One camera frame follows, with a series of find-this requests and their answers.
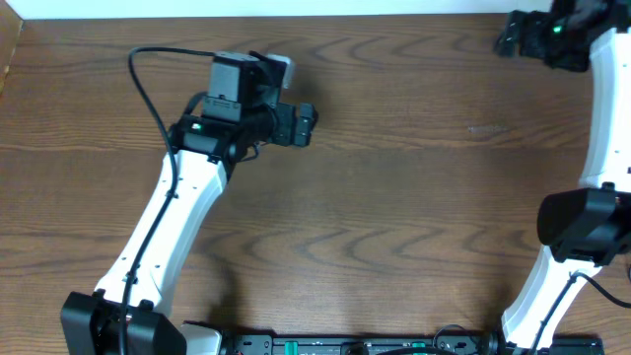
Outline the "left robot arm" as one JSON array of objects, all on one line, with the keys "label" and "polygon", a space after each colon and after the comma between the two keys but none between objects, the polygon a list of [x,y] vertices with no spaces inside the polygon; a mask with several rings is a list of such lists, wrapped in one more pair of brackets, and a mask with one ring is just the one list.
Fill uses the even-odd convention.
[{"label": "left robot arm", "polygon": [[287,56],[209,53],[209,86],[171,127],[155,190],[123,251],[92,294],[72,292],[60,313],[72,354],[230,354],[208,325],[171,320],[175,289],[201,224],[236,164],[264,144],[307,147],[318,114],[280,100],[295,64]]}]

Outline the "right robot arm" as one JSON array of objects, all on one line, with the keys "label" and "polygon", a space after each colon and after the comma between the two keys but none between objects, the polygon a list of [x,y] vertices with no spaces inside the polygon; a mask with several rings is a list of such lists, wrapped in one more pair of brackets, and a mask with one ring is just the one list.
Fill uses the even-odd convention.
[{"label": "right robot arm", "polygon": [[546,12],[514,10],[494,45],[502,57],[541,60],[553,69],[593,74],[586,161],[577,188],[546,196],[536,229],[536,262],[501,327],[479,354],[598,354],[599,340],[557,340],[560,320],[587,284],[612,304],[596,275],[630,250],[630,4],[555,1]]}]

